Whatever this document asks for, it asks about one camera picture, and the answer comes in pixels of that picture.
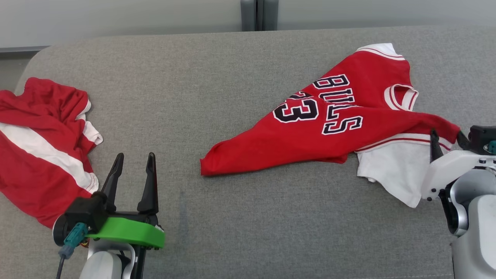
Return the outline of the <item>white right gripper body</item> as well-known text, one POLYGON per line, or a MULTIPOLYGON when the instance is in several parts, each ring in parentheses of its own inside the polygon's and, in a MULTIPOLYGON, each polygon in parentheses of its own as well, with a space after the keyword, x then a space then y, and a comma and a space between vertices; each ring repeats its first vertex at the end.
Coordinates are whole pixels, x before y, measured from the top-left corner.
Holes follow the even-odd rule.
POLYGON ((475 167, 496 168, 496 155, 476 154, 466 150, 453 150, 434 160, 427 168, 421 183, 423 199, 436 199, 441 189, 475 167))

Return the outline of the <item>red Bulls basketball jersey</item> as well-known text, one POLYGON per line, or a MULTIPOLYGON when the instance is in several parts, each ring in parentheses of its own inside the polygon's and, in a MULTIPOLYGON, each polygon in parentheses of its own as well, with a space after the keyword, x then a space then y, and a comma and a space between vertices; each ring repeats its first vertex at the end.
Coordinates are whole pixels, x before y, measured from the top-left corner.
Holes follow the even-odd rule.
POLYGON ((214 145, 202 176, 252 172, 301 161, 344 163, 416 208, 430 163, 431 132, 448 152, 459 126, 414 112, 419 93, 410 64, 391 43, 358 48, 321 78, 292 94, 251 129, 214 145))

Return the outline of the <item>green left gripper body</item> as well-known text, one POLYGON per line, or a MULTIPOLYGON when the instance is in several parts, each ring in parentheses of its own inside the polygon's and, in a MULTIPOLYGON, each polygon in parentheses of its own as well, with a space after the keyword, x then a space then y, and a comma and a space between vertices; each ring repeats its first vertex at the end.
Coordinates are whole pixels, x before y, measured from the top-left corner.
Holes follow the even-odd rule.
POLYGON ((121 217, 109 217, 98 233, 88 233, 86 237, 157 249, 162 249, 166 240, 161 228, 121 217))

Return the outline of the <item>red shorts with white stripe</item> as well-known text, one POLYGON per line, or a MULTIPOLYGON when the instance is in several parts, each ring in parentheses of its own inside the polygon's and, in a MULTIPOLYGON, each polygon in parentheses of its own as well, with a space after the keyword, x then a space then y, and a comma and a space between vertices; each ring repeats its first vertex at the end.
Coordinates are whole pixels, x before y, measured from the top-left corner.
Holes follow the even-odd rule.
POLYGON ((88 154, 104 140, 90 109, 87 92, 49 79, 0 90, 0 192, 43 226, 99 189, 88 154))

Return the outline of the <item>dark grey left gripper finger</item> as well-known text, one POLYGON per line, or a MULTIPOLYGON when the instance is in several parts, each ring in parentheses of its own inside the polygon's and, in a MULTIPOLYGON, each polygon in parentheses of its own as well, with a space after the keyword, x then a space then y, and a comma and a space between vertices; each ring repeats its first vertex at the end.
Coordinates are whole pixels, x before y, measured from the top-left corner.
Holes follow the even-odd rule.
POLYGON ((145 170, 147 178, 137 210, 140 214, 157 214, 159 212, 157 165, 155 154, 152 152, 148 155, 145 170))
POLYGON ((114 213, 116 212, 115 206, 115 195, 117 190, 118 179, 122 175, 122 168, 124 164, 124 154, 119 153, 115 158, 112 168, 108 173, 108 176, 105 180, 104 186, 102 188, 102 192, 107 196, 105 202, 105 209, 107 212, 114 213))

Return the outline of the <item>grey partition post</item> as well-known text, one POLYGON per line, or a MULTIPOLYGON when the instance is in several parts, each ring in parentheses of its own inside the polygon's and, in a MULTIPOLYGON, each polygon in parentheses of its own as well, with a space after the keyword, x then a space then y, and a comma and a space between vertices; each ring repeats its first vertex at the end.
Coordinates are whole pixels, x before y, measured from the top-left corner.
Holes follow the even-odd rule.
POLYGON ((276 31, 279 0, 240 0, 242 31, 276 31))

